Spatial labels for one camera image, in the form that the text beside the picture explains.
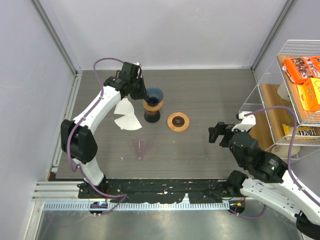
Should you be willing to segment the blue glass dripper cone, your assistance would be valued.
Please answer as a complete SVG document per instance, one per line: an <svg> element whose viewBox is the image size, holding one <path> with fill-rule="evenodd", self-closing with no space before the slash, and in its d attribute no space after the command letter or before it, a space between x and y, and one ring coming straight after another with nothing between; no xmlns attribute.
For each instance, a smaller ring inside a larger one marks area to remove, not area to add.
<svg viewBox="0 0 320 240"><path fill-rule="evenodd" d="M155 97L155 98L158 98L160 101L163 100L164 98L164 94L162 92L162 90L158 87L149 87L146 89L147 93L148 93L148 98L152 98L152 97Z"/></svg>

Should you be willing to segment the white paper coffee filter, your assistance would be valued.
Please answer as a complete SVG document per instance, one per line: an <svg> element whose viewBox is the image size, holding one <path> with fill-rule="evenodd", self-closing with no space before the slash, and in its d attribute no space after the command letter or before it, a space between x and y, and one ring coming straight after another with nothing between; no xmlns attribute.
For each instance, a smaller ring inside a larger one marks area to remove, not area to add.
<svg viewBox="0 0 320 240"><path fill-rule="evenodd" d="M142 125L136 117L134 111L127 112L126 114L114 112L114 114L121 115L121 117L114 120L115 124L121 130L136 131L142 128Z"/></svg>

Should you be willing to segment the bamboo dripper ring holder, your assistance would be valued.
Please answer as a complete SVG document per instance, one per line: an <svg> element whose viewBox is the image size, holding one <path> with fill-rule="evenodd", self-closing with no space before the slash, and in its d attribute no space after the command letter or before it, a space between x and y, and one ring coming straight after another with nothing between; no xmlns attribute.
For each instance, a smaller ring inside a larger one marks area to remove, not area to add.
<svg viewBox="0 0 320 240"><path fill-rule="evenodd" d="M163 107L164 101L156 97L151 97L143 101L143 107L148 112L157 112Z"/></svg>

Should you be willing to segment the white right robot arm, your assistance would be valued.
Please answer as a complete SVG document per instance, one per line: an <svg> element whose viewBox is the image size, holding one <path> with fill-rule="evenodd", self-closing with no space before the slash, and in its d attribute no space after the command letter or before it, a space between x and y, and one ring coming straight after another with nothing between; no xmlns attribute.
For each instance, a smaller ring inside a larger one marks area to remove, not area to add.
<svg viewBox="0 0 320 240"><path fill-rule="evenodd" d="M234 170L226 181L226 191L232 197L243 195L271 207L294 222L305 236L320 238L320 198L310 190L277 155L260 148L250 135L256 125L255 116L243 111L237 114L237 124L222 121L208 129L210 143L222 136L219 145L228 148L238 166L251 175Z"/></svg>

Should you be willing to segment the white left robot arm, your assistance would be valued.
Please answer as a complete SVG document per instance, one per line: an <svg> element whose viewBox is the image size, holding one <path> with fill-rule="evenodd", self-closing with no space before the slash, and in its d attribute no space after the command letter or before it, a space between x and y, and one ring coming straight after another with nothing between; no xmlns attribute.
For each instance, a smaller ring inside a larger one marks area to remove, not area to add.
<svg viewBox="0 0 320 240"><path fill-rule="evenodd" d="M107 187L105 175L96 160L98 145L94 133L104 117L124 97L145 100L148 93L139 63L124 61L115 76L100 81L100 91L85 110L72 120L60 125L61 149L67 154L71 170L80 170L84 180L91 184L89 193L96 199L103 198Z"/></svg>

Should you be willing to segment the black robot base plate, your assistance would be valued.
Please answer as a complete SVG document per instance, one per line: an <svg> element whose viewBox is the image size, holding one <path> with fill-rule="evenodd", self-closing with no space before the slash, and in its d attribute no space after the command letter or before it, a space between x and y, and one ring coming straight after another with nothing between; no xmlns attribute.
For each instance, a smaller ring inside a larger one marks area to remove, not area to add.
<svg viewBox="0 0 320 240"><path fill-rule="evenodd" d="M224 179L106 179L100 191L117 198L101 195L86 182L77 187L79 199L105 199L112 203L118 203L123 194L127 195L123 202L131 204L174 204L181 203L184 197L191 204L243 198L240 193L229 192Z"/></svg>

